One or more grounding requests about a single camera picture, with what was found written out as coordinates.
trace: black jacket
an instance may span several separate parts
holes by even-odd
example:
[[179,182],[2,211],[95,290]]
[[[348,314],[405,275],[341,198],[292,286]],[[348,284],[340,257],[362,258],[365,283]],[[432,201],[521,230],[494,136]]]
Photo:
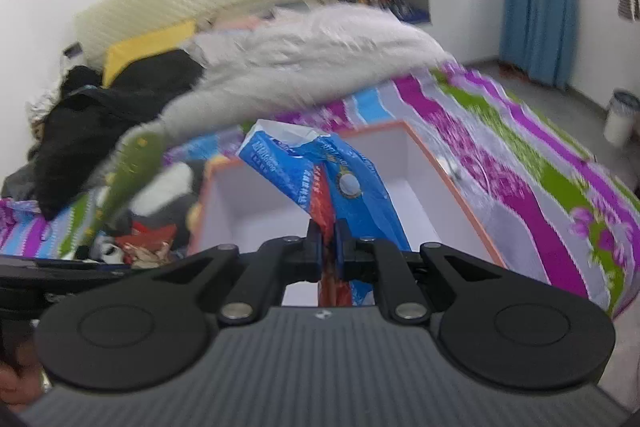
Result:
[[154,120],[170,100],[194,86],[200,73],[202,67],[186,52],[174,50],[133,62],[109,89],[85,86],[63,98],[45,120],[34,166],[43,216],[56,217],[120,136]]

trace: gray textured surface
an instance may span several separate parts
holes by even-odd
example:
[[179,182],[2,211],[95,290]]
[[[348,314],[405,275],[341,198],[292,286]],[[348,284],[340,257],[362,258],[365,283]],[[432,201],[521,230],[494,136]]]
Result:
[[274,308],[224,330],[166,384],[127,396],[57,387],[22,416],[34,427],[608,427],[628,416],[593,386],[537,397],[485,387],[452,369],[426,330],[373,307],[331,312]]

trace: white bucket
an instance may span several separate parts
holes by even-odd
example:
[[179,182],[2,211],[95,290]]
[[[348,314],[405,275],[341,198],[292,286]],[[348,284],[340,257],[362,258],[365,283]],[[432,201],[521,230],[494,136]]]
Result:
[[604,137],[615,147],[623,147],[629,140],[640,110],[640,100],[634,94],[616,89],[609,103],[609,116],[604,126]]
[[620,116],[613,111],[609,111],[607,123],[604,126],[604,137],[607,141],[616,146],[623,147],[634,128],[636,118],[631,116]]

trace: plastic bag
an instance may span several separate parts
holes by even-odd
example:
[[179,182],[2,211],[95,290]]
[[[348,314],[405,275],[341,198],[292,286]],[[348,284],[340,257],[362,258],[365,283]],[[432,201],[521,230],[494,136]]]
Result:
[[[238,156],[276,185],[320,225],[328,245],[335,219],[345,219],[353,237],[393,241],[410,250],[385,185],[369,159],[336,134],[269,120],[258,120]],[[334,260],[326,252],[319,304],[361,305],[371,286],[335,280]]]

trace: yellow pillow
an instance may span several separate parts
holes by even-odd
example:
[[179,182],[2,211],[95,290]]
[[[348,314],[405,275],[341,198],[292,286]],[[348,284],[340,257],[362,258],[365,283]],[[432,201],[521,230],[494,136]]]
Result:
[[134,60],[173,50],[180,42],[193,36],[195,31],[196,21],[188,20],[175,26],[113,44],[107,50],[104,61],[102,85],[104,87],[111,86],[120,71]]

